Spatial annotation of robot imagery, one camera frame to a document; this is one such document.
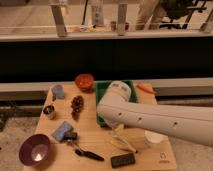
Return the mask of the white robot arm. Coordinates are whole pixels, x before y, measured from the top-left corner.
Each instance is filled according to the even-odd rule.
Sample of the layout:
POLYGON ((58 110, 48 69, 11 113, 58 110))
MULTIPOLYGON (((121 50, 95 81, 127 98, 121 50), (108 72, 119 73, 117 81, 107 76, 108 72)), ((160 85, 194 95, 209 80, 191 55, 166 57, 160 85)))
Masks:
POLYGON ((125 82, 112 81, 97 104, 97 113, 105 121, 213 147, 212 107, 134 103, 131 93, 125 82))

